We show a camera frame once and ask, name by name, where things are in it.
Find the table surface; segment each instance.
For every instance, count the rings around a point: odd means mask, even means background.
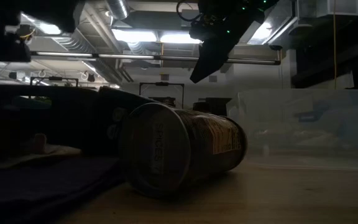
[[[358,223],[358,171],[273,169],[244,161],[170,201],[122,184],[57,223]]]

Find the can label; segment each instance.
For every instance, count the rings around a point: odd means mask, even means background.
[[[153,124],[153,146],[150,168],[153,174],[163,174],[165,131],[163,123]]]
[[[176,111],[196,145],[212,154],[241,150],[240,130],[230,120],[195,111]]]

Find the can lid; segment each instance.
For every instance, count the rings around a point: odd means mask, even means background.
[[[190,165],[190,140],[173,109],[148,103],[134,110],[120,139],[129,183],[141,193],[161,197],[174,192]]]

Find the dark cloth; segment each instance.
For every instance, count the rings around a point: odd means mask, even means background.
[[[0,223],[43,222],[121,182],[117,159],[107,157],[0,170]]]

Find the yellow cable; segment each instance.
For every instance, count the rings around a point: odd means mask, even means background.
[[[334,89],[336,90],[337,61],[336,61],[336,0],[334,0]]]
[[[35,32],[35,29],[33,29],[30,34],[27,34],[27,35],[24,35],[24,36],[20,36],[20,38],[30,37],[34,32]]]

